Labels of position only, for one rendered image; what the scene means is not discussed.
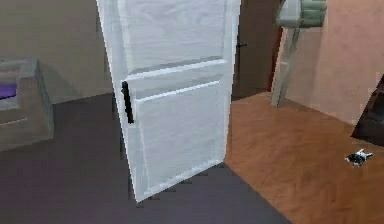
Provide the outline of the small black white object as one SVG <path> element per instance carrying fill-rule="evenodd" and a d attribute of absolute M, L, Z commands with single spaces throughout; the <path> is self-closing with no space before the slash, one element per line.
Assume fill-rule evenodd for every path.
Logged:
<path fill-rule="evenodd" d="M 373 156 L 373 153 L 366 153 L 364 149 L 349 154 L 344 158 L 345 161 L 352 163 L 355 167 L 360 167 L 365 161 L 370 159 Z"/>

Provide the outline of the white panelled room door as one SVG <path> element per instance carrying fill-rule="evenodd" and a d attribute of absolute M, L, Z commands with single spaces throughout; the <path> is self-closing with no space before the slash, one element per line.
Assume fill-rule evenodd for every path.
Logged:
<path fill-rule="evenodd" d="M 224 160 L 241 0 L 96 3 L 134 198 L 141 202 Z"/>

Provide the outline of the dark brown cabinet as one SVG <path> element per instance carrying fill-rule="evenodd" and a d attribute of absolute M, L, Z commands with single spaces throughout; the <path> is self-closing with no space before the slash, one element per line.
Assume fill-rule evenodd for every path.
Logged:
<path fill-rule="evenodd" d="M 351 136 L 384 147 L 384 74 L 372 92 Z"/>

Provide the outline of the dark brown room door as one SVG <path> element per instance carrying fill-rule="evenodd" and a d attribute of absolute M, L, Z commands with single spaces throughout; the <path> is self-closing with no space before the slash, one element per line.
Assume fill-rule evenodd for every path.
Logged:
<path fill-rule="evenodd" d="M 276 14 L 281 0 L 242 0 L 238 25 L 232 99 L 239 100 L 271 87 L 280 28 Z"/>

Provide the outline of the grey box with purple inside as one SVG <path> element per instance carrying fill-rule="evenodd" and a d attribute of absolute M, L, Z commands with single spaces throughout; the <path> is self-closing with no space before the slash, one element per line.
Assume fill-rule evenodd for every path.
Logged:
<path fill-rule="evenodd" d="M 0 62 L 0 152 L 51 139 L 53 106 L 39 61 Z"/>

